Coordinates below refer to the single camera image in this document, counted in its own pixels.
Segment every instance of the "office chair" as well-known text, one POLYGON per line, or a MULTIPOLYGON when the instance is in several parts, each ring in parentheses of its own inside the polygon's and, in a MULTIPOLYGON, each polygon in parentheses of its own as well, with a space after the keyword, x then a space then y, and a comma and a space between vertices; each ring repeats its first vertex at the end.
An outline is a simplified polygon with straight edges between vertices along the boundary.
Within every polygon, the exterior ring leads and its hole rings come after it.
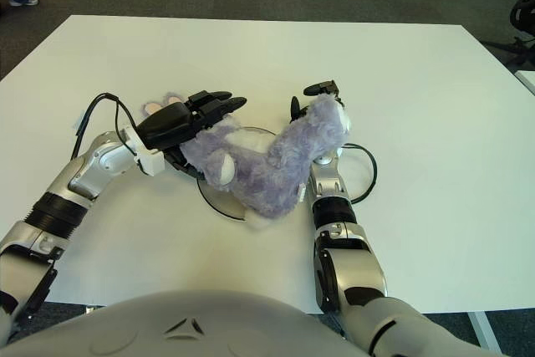
MULTIPOLYGON (((519 31, 535 36, 535 0, 518 0, 511 10, 509 21, 519 31)), ((515 42, 511 44, 488 41, 481 41, 481 43, 485 46, 516 54, 513 59, 505 63, 505 66, 514 73, 526 62, 531 63, 535 67, 535 43, 531 47, 526 45, 526 43, 533 41, 535 41, 535 38, 526 41, 515 37, 515 42)))

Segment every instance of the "purple stuffed animal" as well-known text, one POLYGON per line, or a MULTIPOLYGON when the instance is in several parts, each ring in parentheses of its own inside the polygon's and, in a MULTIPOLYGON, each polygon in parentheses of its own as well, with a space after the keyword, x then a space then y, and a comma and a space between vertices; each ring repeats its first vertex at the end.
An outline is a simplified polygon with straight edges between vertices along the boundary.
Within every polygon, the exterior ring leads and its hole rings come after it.
MULTIPOLYGON (((180 100, 168 94, 166 103, 180 100)), ((152 102, 145 105, 144 112, 151 114, 163 106, 152 102)), ((304 117, 279 135, 243 128, 236 118, 226 115, 183 143, 181 151, 204 173, 210 186, 230 191, 243 205, 275 218, 292 211, 313 160, 341 147, 349 128, 342 105, 332 95, 321 94, 304 117)))

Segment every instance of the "white bracket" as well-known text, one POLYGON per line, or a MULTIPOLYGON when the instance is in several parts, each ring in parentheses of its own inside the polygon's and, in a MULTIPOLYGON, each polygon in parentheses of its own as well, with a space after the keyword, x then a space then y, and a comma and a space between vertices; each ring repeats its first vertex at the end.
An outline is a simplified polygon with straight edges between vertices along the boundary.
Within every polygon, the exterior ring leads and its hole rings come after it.
POLYGON ((136 153, 134 160, 141 164, 143 172, 149 176, 156 176, 162 172, 166 168, 164 153, 160 150, 147 150, 132 126, 127 125, 124 130, 128 137, 126 143, 136 153))

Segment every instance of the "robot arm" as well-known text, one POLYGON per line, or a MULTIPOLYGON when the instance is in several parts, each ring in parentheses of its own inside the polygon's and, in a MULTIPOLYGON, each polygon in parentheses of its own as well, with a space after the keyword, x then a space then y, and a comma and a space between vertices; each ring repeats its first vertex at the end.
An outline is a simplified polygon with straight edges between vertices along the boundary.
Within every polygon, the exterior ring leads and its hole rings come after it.
MULTIPOLYGON (((114 95, 104 95, 119 102, 114 95)), ((192 95, 185 104, 170 105, 138 127, 126 126, 122 134, 99 135, 65 166, 28 216, 0 242, 0 347, 17 319, 36 312, 47 297, 57 275, 55 261, 105 187, 135 165, 155 176, 164 170, 164 157, 194 176, 178 145, 246 102, 231 96, 206 91, 192 95)))
MULTIPOLYGON (((150 153, 136 138, 127 142, 144 160, 144 168, 153 174, 163 170, 161 152, 150 153)), ((0 344, 7 341, 22 313, 39 309, 57 274, 54 263, 67 249, 70 235, 106 185, 134 164, 135 158, 115 132, 99 135, 83 155, 66 165, 28 216, 0 242, 0 344)))
MULTIPOLYGON (((305 94, 338 97, 334 81, 305 94)), ((306 113, 292 102, 292 118, 306 113)), ((369 355, 391 357, 500 355, 459 340, 409 304, 387 296, 385 275, 338 171, 339 153, 331 151, 311 166, 307 192, 316 227, 313 265, 316 301, 334 314, 347 339, 369 355)))

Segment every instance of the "person's foot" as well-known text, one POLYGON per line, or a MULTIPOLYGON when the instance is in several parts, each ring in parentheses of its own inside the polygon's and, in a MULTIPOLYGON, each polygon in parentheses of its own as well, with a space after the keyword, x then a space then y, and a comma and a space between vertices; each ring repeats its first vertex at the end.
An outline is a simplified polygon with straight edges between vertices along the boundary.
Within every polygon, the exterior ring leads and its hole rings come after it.
POLYGON ((26 3, 19 3, 15 2, 14 0, 9 0, 9 4, 13 6, 14 8, 18 8, 19 6, 35 6, 39 3, 39 0, 28 0, 26 3))

